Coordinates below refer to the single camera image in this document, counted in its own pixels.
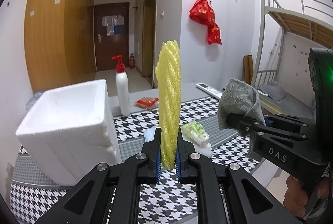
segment doorway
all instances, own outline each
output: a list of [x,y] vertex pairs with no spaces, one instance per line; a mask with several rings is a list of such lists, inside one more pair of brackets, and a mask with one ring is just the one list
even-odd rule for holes
[[154,87],[154,52],[157,0],[144,0],[142,28],[142,75]]
[[114,70],[123,55],[129,67],[129,3],[109,3],[94,7],[94,41],[97,71]]

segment metal screw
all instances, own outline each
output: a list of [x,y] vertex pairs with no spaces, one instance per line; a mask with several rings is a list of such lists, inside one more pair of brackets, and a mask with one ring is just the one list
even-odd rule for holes
[[197,160],[197,159],[199,159],[200,157],[201,157],[201,155],[198,154],[198,153],[192,153],[192,154],[191,154],[191,158],[194,159],[194,160]]
[[240,167],[239,167],[239,164],[237,164],[237,163],[231,163],[230,168],[232,170],[239,170]]
[[143,159],[145,159],[147,156],[146,156],[146,154],[145,153],[138,153],[137,154],[137,159],[139,159],[139,160],[143,160]]
[[106,170],[107,167],[108,167],[107,163],[99,163],[99,164],[97,165],[97,169],[98,169],[99,171]]

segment white styrofoam box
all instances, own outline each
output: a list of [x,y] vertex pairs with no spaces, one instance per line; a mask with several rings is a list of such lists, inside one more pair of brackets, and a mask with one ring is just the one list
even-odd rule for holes
[[73,186],[98,163],[122,162],[105,80],[46,91],[16,131],[57,184]]

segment pump nozzle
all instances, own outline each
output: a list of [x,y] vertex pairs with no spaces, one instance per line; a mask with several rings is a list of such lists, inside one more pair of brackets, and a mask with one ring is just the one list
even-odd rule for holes
[[123,55],[114,56],[111,58],[112,60],[118,60],[118,64],[116,67],[117,73],[124,73],[125,72],[125,65],[123,63]]

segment white remote control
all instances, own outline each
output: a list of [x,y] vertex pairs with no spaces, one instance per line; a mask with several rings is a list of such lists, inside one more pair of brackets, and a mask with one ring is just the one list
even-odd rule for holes
[[215,88],[208,86],[205,83],[198,83],[196,84],[196,87],[200,90],[203,90],[204,92],[210,94],[212,97],[215,97],[216,99],[220,100],[222,97],[222,92],[216,90]]

